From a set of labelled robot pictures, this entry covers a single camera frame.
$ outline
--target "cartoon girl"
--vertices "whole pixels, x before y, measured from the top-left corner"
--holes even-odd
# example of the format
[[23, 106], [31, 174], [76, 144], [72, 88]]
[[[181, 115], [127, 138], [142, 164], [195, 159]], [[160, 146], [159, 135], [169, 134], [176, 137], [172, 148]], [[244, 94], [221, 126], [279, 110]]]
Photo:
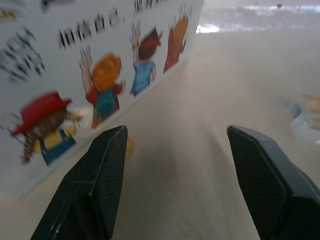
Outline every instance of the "cartoon girl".
[[92, 75], [91, 64], [88, 47], [86, 51], [81, 51], [80, 67], [86, 99], [94, 107], [92, 128], [96, 128], [120, 108], [118, 95], [123, 92], [126, 84], [125, 82], [115, 83], [122, 68], [120, 57], [113, 53], [107, 54], [96, 64]]
[[132, 24], [132, 49], [133, 49], [133, 67], [135, 70], [135, 77], [131, 88], [131, 94], [136, 96], [146, 87], [150, 85], [151, 81], [156, 79], [156, 65], [152, 59], [157, 51], [157, 47], [161, 45], [160, 39], [163, 32], [158, 35], [156, 28], [154, 28], [139, 45], [140, 38], [140, 21], [135, 27]]
[[188, 28], [189, 18], [183, 13], [183, 7], [181, 7], [180, 13], [180, 20], [175, 26], [169, 26], [168, 54], [164, 65], [164, 73], [179, 62], [179, 56], [185, 50], [187, 43], [187, 38], [185, 40], [184, 38]]
[[22, 164], [29, 163], [34, 153], [41, 153], [46, 165], [50, 165], [76, 141], [72, 137], [77, 132], [73, 124], [60, 128], [64, 121], [73, 123], [82, 116], [67, 111], [71, 99], [61, 99], [58, 92], [53, 91], [37, 97], [21, 109], [23, 123], [16, 125], [11, 135], [25, 138]]

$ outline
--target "beige floor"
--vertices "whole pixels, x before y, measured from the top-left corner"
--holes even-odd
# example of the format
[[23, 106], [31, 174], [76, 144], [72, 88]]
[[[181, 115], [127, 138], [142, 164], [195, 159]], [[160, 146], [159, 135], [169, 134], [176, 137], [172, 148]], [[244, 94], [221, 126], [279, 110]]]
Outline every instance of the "beige floor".
[[[228, 124], [273, 137], [320, 186], [320, 147], [296, 141], [287, 112], [300, 94], [320, 93], [318, 39], [301, 30], [197, 35], [190, 60], [117, 121], [134, 150], [113, 239], [258, 240]], [[1, 201], [1, 239], [30, 239], [74, 163], [21, 200]]]

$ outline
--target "printed cartoon illustration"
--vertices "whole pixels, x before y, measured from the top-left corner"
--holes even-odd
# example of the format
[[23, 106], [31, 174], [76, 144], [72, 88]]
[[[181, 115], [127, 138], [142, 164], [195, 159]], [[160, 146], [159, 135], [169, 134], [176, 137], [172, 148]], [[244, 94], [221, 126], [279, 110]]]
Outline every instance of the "printed cartoon illustration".
[[126, 87], [125, 82], [115, 83], [121, 68], [121, 59], [113, 53], [104, 56], [90, 73], [92, 59], [90, 48], [81, 51], [80, 67], [86, 99], [93, 107], [92, 128], [96, 128], [119, 109], [118, 95]]
[[178, 22], [169, 26], [168, 54], [164, 65], [164, 73], [179, 62], [179, 56], [185, 50], [188, 38], [185, 38], [185, 35], [191, 11], [189, 12], [189, 16], [187, 16], [184, 11], [183, 7], [181, 7]]
[[[67, 110], [71, 101], [61, 99], [54, 91], [37, 97], [21, 109], [22, 123], [15, 123], [13, 130], [7, 130], [16, 139], [24, 136], [22, 164], [29, 163], [34, 153], [41, 153], [48, 166], [76, 143], [75, 122], [82, 116]], [[19, 120], [17, 115], [11, 115], [14, 117], [11, 122]], [[61, 128], [64, 121], [71, 121], [73, 125]]]
[[152, 60], [153, 55], [157, 51], [157, 47], [161, 45], [160, 39], [163, 32], [158, 35], [154, 28], [139, 44], [140, 38], [140, 21], [135, 27], [132, 24], [132, 49], [133, 49], [133, 67], [135, 77], [131, 88], [131, 94], [138, 95], [151, 81], [156, 79], [156, 64]]

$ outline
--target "raised hand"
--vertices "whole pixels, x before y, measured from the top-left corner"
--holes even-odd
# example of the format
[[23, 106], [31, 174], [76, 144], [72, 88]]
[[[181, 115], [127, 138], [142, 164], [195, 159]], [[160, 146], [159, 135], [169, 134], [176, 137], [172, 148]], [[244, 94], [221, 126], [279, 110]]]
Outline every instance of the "raised hand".
[[190, 19], [192, 17], [192, 7], [190, 7], [189, 12], [188, 12], [188, 18]]
[[140, 20], [137, 22], [136, 26], [134, 23], [132, 23], [131, 28], [132, 28], [132, 36], [130, 41], [133, 45], [137, 45], [140, 38]]
[[79, 122], [84, 116], [80, 112], [68, 112], [65, 116], [65, 120], [69, 120], [72, 122]]
[[92, 59], [90, 56], [90, 47], [87, 46], [86, 49], [81, 49], [81, 60], [80, 60], [80, 68], [82, 70], [89, 69], [92, 64]]
[[181, 7], [180, 7], [180, 11], [179, 11], [179, 20], [182, 19], [186, 14], [186, 5], [183, 4]]
[[173, 29], [176, 25], [176, 17], [172, 19], [172, 21], [169, 23], [169, 29]]
[[10, 135], [18, 125], [23, 123], [21, 117], [14, 113], [6, 113], [0, 117], [0, 130], [8, 132]]

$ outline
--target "red cowboy hat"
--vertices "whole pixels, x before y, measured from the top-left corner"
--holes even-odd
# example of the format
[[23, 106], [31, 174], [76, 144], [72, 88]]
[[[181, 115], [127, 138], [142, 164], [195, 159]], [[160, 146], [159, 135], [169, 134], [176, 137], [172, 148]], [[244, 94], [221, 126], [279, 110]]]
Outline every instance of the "red cowboy hat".
[[65, 108], [72, 100], [70, 98], [62, 100], [57, 91], [46, 93], [30, 102], [21, 109], [23, 124], [18, 126], [12, 135], [24, 134], [38, 121], [49, 116], [56, 111]]

